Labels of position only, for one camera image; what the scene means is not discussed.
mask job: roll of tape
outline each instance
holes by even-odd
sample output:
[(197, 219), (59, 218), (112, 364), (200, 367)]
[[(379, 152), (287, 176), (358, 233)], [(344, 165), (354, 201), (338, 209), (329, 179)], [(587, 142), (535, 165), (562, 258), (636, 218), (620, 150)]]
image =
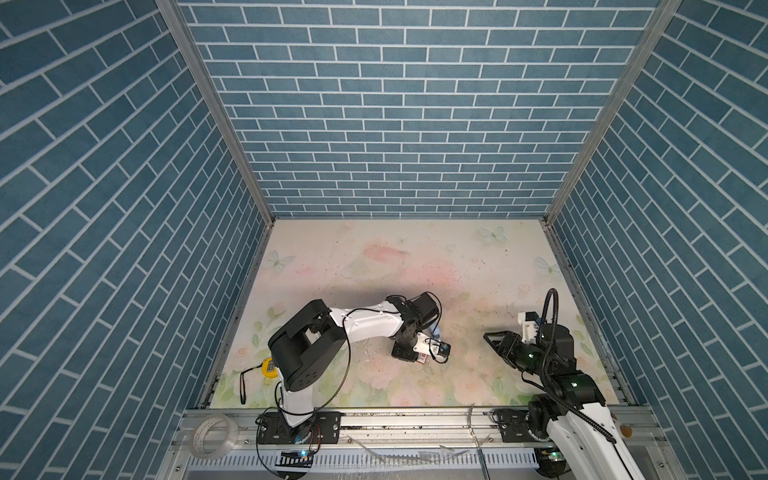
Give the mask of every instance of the roll of tape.
[[(212, 452), (206, 452), (203, 445), (205, 437), (211, 429), (218, 426), (220, 423), (224, 423), (227, 427), (227, 436), (218, 448)], [(237, 424), (234, 420), (223, 413), (217, 413), (206, 417), (192, 432), (192, 444), (190, 445), (190, 450), (192, 451), (192, 455), (198, 458), (215, 460), (225, 456), (234, 448), (239, 434)]]

